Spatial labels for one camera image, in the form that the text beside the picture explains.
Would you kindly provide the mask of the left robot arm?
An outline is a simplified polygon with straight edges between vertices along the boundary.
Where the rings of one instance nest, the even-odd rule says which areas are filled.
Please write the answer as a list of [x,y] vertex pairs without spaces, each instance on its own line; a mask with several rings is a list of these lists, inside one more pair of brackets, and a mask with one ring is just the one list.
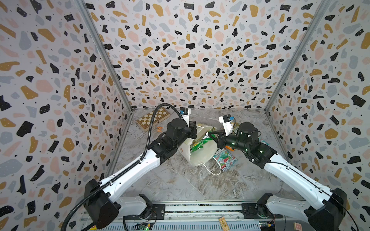
[[99,182],[90,180],[85,186],[87,201],[83,206],[92,225],[103,229],[117,217],[150,218],[153,204],[144,194],[135,197],[122,197],[122,194],[142,176],[172,157],[188,138],[195,139],[196,136],[195,121],[187,123],[175,118],[167,125],[164,134],[148,146],[146,154]]

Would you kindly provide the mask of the green Fox's candy bag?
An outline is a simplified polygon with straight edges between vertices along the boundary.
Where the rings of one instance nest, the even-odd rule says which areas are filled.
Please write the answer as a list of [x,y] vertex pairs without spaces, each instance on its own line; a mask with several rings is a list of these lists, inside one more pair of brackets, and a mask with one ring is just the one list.
[[190,145],[190,152],[193,153],[208,146],[215,146],[215,142],[212,136],[205,135],[204,137],[192,142]]

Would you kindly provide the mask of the white paper bag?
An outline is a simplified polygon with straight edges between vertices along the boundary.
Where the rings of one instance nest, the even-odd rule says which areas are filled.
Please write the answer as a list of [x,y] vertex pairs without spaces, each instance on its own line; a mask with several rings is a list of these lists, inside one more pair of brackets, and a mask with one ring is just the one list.
[[220,171],[218,173],[211,172],[206,163],[213,159],[217,151],[216,142],[208,135],[209,132],[216,131],[217,128],[204,124],[197,124],[197,136],[195,139],[188,138],[179,147],[180,154],[193,166],[204,166],[211,174],[218,176],[221,173],[221,165],[217,162]]

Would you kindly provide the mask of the teal pink Fox's candy bag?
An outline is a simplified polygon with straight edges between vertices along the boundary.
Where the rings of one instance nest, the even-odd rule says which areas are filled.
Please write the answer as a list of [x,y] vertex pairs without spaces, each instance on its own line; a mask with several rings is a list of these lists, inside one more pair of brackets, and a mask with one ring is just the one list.
[[228,171],[232,168],[237,159],[232,155],[232,153],[228,149],[219,149],[214,154],[215,160],[219,163],[222,172]]

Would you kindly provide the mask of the teal mint Fox's candy bag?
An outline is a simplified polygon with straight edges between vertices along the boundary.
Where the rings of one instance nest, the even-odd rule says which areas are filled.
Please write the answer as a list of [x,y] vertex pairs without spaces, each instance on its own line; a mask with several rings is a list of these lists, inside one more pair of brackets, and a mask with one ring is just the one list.
[[265,140],[261,139],[260,140],[261,143],[265,144],[265,145],[269,145],[269,143],[267,143]]

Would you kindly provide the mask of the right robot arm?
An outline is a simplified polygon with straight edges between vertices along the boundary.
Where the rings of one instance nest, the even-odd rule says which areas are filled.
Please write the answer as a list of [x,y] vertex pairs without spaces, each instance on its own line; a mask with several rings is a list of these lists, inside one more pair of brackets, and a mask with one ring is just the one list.
[[238,132],[214,131],[208,135],[218,148],[229,146],[242,151],[259,168],[275,175],[303,199],[293,200],[265,193],[256,203],[260,217],[283,215],[304,221],[316,231],[337,231],[346,215],[346,193],[316,182],[286,161],[276,150],[259,141],[258,129],[249,122]]

